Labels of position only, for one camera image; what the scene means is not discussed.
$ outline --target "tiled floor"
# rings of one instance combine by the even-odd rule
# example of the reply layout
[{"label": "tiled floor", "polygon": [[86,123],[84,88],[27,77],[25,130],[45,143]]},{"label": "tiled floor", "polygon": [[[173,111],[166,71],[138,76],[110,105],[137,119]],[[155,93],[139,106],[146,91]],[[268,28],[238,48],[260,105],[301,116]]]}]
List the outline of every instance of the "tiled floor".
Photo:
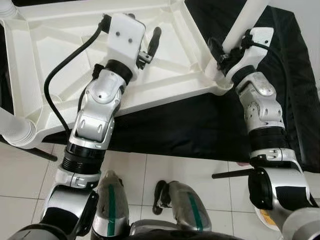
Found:
[{"label": "tiled floor", "polygon": [[[58,156],[58,162],[0,143],[0,239],[6,240],[41,217],[64,146],[43,144],[41,149]],[[178,180],[198,193],[214,231],[246,240],[277,240],[281,234],[259,221],[249,201],[248,177],[211,179],[212,173],[245,168],[234,162],[108,151],[102,174],[112,169],[122,178],[131,223],[139,219],[174,222],[170,209],[154,215],[152,203],[158,180]],[[320,198],[320,174],[306,173],[306,177],[314,197]],[[89,240],[90,235],[78,239]]]}]

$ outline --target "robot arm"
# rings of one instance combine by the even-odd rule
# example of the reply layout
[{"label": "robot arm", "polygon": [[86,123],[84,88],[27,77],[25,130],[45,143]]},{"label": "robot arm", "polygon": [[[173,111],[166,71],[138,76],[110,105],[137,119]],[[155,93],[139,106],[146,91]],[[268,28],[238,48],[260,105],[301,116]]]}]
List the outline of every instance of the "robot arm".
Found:
[{"label": "robot arm", "polygon": [[[248,178],[251,202],[267,210],[285,240],[313,240],[320,236],[320,209],[288,144],[276,90],[263,73],[256,71],[267,50],[250,46],[253,41],[268,47],[272,35],[272,28],[251,29],[242,40],[246,49],[224,55],[220,67],[235,84],[244,109],[252,150],[250,164],[254,167]],[[235,59],[239,53],[241,59]]]},{"label": "robot arm", "polygon": [[112,18],[105,15],[100,25],[108,33],[108,61],[85,89],[42,220],[21,229],[10,240],[74,240],[92,227],[99,198],[93,189],[101,176],[114,115],[128,83],[152,61],[161,35],[156,27],[145,53],[140,49],[146,27],[133,14],[115,13]]}]

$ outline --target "black fabric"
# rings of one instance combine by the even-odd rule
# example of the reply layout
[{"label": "black fabric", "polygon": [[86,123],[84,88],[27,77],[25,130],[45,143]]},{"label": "black fabric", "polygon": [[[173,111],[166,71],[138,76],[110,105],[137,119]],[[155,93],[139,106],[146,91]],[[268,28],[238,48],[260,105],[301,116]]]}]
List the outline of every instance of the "black fabric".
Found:
[{"label": "black fabric", "polygon": [[[245,1],[186,0],[185,3],[205,41],[213,37],[215,43],[221,44]],[[308,49],[295,16],[289,11],[267,7],[256,26],[274,28],[270,46],[283,56],[289,73],[290,146],[303,170],[320,173],[320,103]],[[277,100],[284,107],[284,77],[277,59],[268,53],[257,70],[273,84]],[[65,144],[65,134],[47,136],[45,142]],[[117,117],[109,149],[235,162],[248,162],[251,151],[243,107],[234,89],[224,96],[208,93]]]}]

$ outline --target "black wire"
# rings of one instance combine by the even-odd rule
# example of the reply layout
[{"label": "black wire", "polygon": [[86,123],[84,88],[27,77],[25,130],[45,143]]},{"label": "black wire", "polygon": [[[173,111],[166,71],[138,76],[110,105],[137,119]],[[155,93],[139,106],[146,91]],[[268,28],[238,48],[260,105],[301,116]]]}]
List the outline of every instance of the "black wire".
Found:
[{"label": "black wire", "polygon": [[310,193],[310,202],[312,203],[312,205],[313,205],[315,208],[319,208],[316,200],[314,199],[314,197],[312,196],[311,193]]},{"label": "black wire", "polygon": [[85,86],[85,88],[82,90],[82,92],[80,94],[79,101],[78,101],[78,110],[77,110],[77,112],[79,112],[81,110],[82,99],[84,98],[87,86]]},{"label": "black wire", "polygon": [[256,42],[250,42],[251,46],[256,46],[262,49],[266,49],[268,51],[270,51],[276,58],[277,60],[280,62],[280,66],[283,72],[283,76],[284,76],[284,109],[283,109],[283,119],[284,119],[284,126],[285,129],[288,131],[288,102],[289,102],[289,97],[288,97],[288,81],[289,81],[289,77],[288,77],[288,73],[284,64],[284,61],[282,60],[281,56],[278,54],[278,52],[276,52],[272,47],[269,46],[265,46],[263,44],[260,43],[256,43]]},{"label": "black wire", "polygon": [[81,52],[83,52],[87,47],[89,47],[99,36],[99,34],[101,33],[101,27],[100,25],[98,26],[97,30],[95,31],[95,33],[88,39],[88,41],[86,41],[82,46],[80,46],[78,49],[76,49],[73,53],[71,53],[65,60],[63,60],[58,66],[56,66],[48,75],[48,77],[45,79],[44,82],[44,96],[45,99],[47,100],[49,106],[52,108],[54,114],[57,116],[57,118],[60,120],[61,124],[63,125],[67,137],[69,138],[70,136],[70,129],[66,123],[66,121],[64,120],[64,118],[62,117],[62,115],[60,114],[60,112],[58,111],[58,109],[56,108],[55,104],[53,103],[51,97],[50,97],[50,93],[49,93],[49,84],[52,80],[52,78],[62,69],[64,68],[71,60],[73,60],[76,56],[78,56]]}]

